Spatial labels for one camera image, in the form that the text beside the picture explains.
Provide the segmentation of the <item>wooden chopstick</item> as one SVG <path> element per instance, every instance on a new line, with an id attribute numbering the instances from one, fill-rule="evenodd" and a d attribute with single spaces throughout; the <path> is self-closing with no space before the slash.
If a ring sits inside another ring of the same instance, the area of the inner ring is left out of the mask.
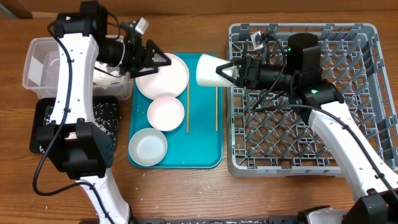
<path id="1" fill-rule="evenodd" d="M 190 80 L 187 83 L 187 105 L 186 105 L 186 132 L 190 129 Z"/>
<path id="2" fill-rule="evenodd" d="M 215 131 L 218 132 L 218 87 L 215 87 Z"/>

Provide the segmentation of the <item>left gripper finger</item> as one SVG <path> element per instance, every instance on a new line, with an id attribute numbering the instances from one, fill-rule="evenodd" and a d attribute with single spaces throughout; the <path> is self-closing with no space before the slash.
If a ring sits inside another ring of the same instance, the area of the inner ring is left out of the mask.
<path id="1" fill-rule="evenodd" d="M 152 40 L 146 42 L 144 51 L 144 66 L 145 67 L 163 67 L 171 65 L 171 59 L 161 51 Z"/>
<path id="2" fill-rule="evenodd" d="M 149 68 L 134 68 L 130 71 L 131 78 L 143 77 L 146 75 L 151 75 L 157 73 L 159 69 L 157 67 L 149 67 Z"/>

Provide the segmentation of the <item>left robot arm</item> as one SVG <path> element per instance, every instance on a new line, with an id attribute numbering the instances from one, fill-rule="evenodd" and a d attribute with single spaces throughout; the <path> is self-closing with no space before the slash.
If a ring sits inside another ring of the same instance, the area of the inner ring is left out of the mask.
<path id="1" fill-rule="evenodd" d="M 112 139 L 95 122 L 93 75 L 96 62 L 119 68 L 131 78 L 156 73 L 170 65 L 166 54 L 151 40 L 142 41 L 148 22 L 119 21 L 123 40 L 107 35 L 109 11 L 97 1 L 83 1 L 78 12 L 60 13 L 48 25 L 58 44 L 60 70 L 50 122 L 37 131 L 43 159 L 80 186 L 95 208 L 100 223 L 133 223 L 111 171 Z"/>

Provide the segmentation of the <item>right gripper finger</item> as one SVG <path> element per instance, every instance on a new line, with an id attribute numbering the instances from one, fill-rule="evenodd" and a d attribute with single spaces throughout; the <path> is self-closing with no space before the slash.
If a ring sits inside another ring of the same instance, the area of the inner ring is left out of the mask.
<path id="1" fill-rule="evenodd" d="M 244 60 L 234 60 L 222 65 L 219 65 L 216 67 L 216 73 L 221 73 L 222 70 L 229 68 L 229 67 L 233 67 L 233 66 L 237 66 L 237 65 L 244 65 Z"/>
<path id="2" fill-rule="evenodd" d="M 238 71 L 237 70 L 222 70 L 216 73 L 218 87 L 232 87 L 238 84 Z"/>

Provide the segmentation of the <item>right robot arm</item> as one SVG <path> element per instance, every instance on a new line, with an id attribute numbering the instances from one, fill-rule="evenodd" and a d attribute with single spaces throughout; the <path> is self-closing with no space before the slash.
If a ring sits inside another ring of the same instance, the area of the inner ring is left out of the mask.
<path id="1" fill-rule="evenodd" d="M 250 90 L 283 91 L 288 108 L 324 142 L 353 195 L 348 210 L 317 206 L 302 210 L 295 223 L 397 223 L 397 174 L 378 156 L 353 121 L 345 98 L 322 77 L 318 37 L 297 33 L 281 50 L 282 65 L 245 56 L 221 64 L 215 72 Z"/>

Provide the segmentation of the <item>grey shallow bowl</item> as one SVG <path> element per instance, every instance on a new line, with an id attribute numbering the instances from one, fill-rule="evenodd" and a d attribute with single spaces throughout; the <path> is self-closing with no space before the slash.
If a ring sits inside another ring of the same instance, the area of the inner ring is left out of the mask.
<path id="1" fill-rule="evenodd" d="M 153 166 L 165 157 L 167 148 L 167 139 L 162 132 L 154 128 L 144 128 L 130 139 L 128 154 L 140 166 Z"/>

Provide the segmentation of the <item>large white plate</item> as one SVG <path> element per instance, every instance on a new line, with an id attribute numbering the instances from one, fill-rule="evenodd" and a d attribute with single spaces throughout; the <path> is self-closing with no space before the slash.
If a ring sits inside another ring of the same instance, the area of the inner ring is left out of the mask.
<path id="1" fill-rule="evenodd" d="M 186 63 L 175 54 L 166 53 L 171 65 L 159 67 L 154 74 L 136 78 L 138 90 L 147 98 L 154 100 L 161 96 L 178 97 L 187 87 L 189 69 Z"/>

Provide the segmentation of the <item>white tissue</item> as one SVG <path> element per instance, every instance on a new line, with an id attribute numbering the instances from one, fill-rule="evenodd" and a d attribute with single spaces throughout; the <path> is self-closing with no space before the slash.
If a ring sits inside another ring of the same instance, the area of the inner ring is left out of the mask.
<path id="1" fill-rule="evenodd" d="M 93 83 L 96 85 L 119 84 L 124 81 L 124 76 L 119 72 L 119 67 L 110 67 L 107 63 L 95 62 Z"/>

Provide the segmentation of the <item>white bowl with rice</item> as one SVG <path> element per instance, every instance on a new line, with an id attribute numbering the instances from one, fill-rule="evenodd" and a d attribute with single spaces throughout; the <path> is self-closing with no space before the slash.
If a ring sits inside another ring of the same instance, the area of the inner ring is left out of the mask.
<path id="1" fill-rule="evenodd" d="M 182 103 L 172 96 L 155 99 L 147 109 L 149 124 L 159 131 L 173 131 L 181 125 L 184 117 Z"/>

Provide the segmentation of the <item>white paper cup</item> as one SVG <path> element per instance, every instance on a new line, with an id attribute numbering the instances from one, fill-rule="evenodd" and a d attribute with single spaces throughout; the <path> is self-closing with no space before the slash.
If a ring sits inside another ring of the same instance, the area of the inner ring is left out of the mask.
<path id="1" fill-rule="evenodd" d="M 216 68 L 229 61 L 202 54 L 197 63 L 196 79 L 199 86 L 232 87 L 234 84 L 216 73 Z"/>

